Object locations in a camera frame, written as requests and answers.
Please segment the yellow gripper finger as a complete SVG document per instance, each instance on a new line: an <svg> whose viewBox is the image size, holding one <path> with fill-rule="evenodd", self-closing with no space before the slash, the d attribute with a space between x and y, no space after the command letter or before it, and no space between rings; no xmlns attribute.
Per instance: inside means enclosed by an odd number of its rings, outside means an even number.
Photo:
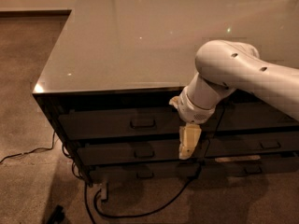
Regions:
<svg viewBox="0 0 299 224"><path fill-rule="evenodd" d="M178 97L175 96L171 98L169 104L172 105L175 109L178 109Z"/></svg>
<svg viewBox="0 0 299 224"><path fill-rule="evenodd" d="M179 127L178 156L181 160L187 160L195 151L201 136L202 129L198 124L187 123Z"/></svg>

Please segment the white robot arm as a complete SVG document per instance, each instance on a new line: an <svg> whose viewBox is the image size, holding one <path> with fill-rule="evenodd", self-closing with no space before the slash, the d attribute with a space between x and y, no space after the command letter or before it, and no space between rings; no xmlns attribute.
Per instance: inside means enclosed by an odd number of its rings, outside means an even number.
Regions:
<svg viewBox="0 0 299 224"><path fill-rule="evenodd" d="M299 70L267 63L250 44L226 40L205 43L195 56L197 73L169 104L185 122L179 128L178 157L191 157L201 136L201 125L216 105L236 90L246 91L299 120Z"/></svg>

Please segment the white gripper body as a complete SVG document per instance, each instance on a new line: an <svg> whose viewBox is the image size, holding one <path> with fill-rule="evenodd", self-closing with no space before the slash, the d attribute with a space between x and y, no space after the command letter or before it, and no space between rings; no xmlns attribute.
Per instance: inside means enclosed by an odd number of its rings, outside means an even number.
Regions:
<svg viewBox="0 0 299 224"><path fill-rule="evenodd" d="M176 109L186 123L203 124L214 114L216 92L212 89L185 87L177 98Z"/></svg>

